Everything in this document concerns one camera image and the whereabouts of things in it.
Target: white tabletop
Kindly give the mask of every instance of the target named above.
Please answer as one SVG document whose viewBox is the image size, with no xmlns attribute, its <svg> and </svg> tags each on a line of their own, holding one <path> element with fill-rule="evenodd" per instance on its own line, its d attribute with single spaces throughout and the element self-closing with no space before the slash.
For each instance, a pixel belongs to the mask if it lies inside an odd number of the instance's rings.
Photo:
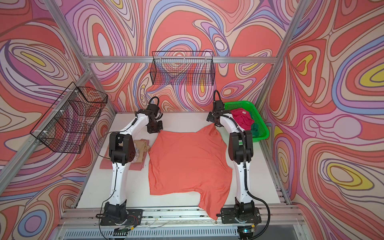
<svg viewBox="0 0 384 240">
<path fill-rule="evenodd" d="M 197 132 L 201 128 L 211 124 L 207 122 L 208 113 L 164 113 L 162 117 L 163 128 L 173 132 Z M 132 119 L 134 114 L 117 114 L 110 131 L 119 131 L 125 127 Z M 217 128 L 228 145 L 229 133 L 223 128 Z M 155 142 L 157 133 L 149 134 L 144 127 L 135 139 L 148 139 L 149 145 Z M 100 151 L 104 155 L 108 139 Z M 111 191 L 112 170 L 100 169 L 102 157 L 99 157 L 91 172 L 84 192 L 80 198 L 77 208 L 96 208 L 109 197 Z M 141 171 L 129 170 L 127 176 L 127 207 L 173 207 L 173 206 L 197 206 L 200 202 L 200 194 L 197 192 L 173 193 L 167 195 L 149 195 L 148 183 L 148 163 L 149 154 L 145 159 L 144 168 Z M 230 160 L 227 151 L 227 164 L 234 169 L 233 162 Z M 275 185 L 270 175 L 267 163 L 260 148 L 259 143 L 253 144 L 253 157 L 250 165 L 250 192 L 268 204 L 280 203 Z M 236 176 L 232 171 L 231 189 L 225 202 L 226 205 L 233 205 L 236 196 Z"/>
</svg>

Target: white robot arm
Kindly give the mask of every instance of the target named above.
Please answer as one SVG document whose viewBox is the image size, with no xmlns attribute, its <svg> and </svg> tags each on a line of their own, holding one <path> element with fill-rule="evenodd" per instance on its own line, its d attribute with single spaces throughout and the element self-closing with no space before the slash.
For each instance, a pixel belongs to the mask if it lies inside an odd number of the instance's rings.
<svg viewBox="0 0 384 240">
<path fill-rule="evenodd" d="M 151 101 L 157 98 L 157 105 Z M 112 132 L 109 136 L 109 156 L 113 166 L 113 177 L 109 202 L 104 206 L 101 225 L 121 225 L 127 219 L 126 211 L 126 183 L 127 171 L 132 160 L 135 158 L 136 150 L 133 138 L 144 127 L 147 126 L 148 133 L 160 132 L 163 129 L 162 117 L 159 113 L 159 98 L 150 99 L 147 109 L 140 109 L 136 117 L 121 131 Z"/>
<path fill-rule="evenodd" d="M 216 93 L 219 96 L 219 100 L 215 100 Z M 228 154 L 235 165 L 237 182 L 234 207 L 222 208 L 221 213 L 217 214 L 217 216 L 221 217 L 222 223 L 251 223 L 253 227 L 240 227 L 238 232 L 241 233 L 240 238 L 242 239 L 253 239 L 254 226 L 262 221 L 253 199 L 263 202 L 267 207 L 268 213 L 269 208 L 262 199 L 253 196 L 248 189 L 250 186 L 249 167 L 251 157 L 253 156 L 252 132 L 241 128 L 233 119 L 231 112 L 225 110 L 224 103 L 221 101 L 217 90 L 214 92 L 213 106 L 212 112 L 208 114 L 207 121 L 215 123 L 218 127 L 224 127 L 229 133 Z M 269 219 L 268 214 L 266 227 L 269 224 Z"/>
</svg>

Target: green basket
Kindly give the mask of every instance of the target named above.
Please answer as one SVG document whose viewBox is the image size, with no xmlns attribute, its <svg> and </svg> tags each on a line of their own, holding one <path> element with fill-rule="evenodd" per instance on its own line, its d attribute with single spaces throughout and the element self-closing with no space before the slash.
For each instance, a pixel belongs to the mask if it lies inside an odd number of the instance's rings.
<svg viewBox="0 0 384 240">
<path fill-rule="evenodd" d="M 258 113 L 253 103 L 248 101 L 238 101 L 238 102 L 227 102 L 224 104 L 225 104 L 224 105 L 225 110 L 243 108 L 251 114 L 252 119 L 258 125 L 258 131 L 259 131 L 259 136 L 253 137 L 252 139 L 253 142 L 258 142 L 260 140 L 267 139 L 269 137 L 269 130 L 266 127 L 263 119 L 261 118 L 260 114 Z"/>
</svg>

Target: wall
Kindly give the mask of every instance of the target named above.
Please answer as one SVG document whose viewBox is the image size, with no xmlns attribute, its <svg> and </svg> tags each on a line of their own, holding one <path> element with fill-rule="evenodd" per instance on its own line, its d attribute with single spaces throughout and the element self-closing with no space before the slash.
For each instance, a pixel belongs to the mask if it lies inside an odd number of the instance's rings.
<svg viewBox="0 0 384 240">
<path fill-rule="evenodd" d="M 225 76 L 216 68 L 213 86 L 152 85 L 148 63 L 96 63 L 96 75 L 116 111 L 146 108 L 153 96 L 160 99 L 161 111 L 211 111 L 213 92 L 220 91 L 224 102 L 256 103 L 268 76 L 270 64 L 228 64 Z"/>
<path fill-rule="evenodd" d="M 60 9 L 86 55 L 151 56 L 156 50 L 212 50 L 216 56 L 276 56 L 296 1 L 63 1 Z M 214 86 L 152 86 L 150 64 L 92 64 L 117 111 L 212 109 L 225 101 L 256 102 L 270 64 L 218 64 Z"/>
<path fill-rule="evenodd" d="M 39 0 L 0 2 L 1 169 L 59 94 L 83 73 Z M 45 240 L 74 203 L 113 114 L 104 109 L 81 154 L 38 146 L 0 196 L 0 239 Z"/>
<path fill-rule="evenodd" d="M 0 169 L 61 92 L 83 73 L 39 1 L 0 3 Z"/>
<path fill-rule="evenodd" d="M 315 239 L 384 239 L 384 2 L 315 0 L 263 118 Z"/>
</svg>

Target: red clothing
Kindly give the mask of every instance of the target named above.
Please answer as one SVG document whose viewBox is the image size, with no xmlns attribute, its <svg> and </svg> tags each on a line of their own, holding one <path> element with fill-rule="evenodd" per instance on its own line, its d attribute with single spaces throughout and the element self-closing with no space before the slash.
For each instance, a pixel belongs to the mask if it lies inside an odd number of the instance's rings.
<svg viewBox="0 0 384 240">
<path fill-rule="evenodd" d="M 231 110 L 231 113 L 233 115 L 233 119 L 239 124 L 240 127 L 242 127 L 244 130 L 251 130 L 252 124 L 255 122 L 251 114 L 243 108 L 238 108 L 235 110 Z"/>
<path fill-rule="evenodd" d="M 217 220 L 232 181 L 226 149 L 214 124 L 198 132 L 160 131 L 149 151 L 151 195 L 198 192 L 199 207 Z"/>
</svg>

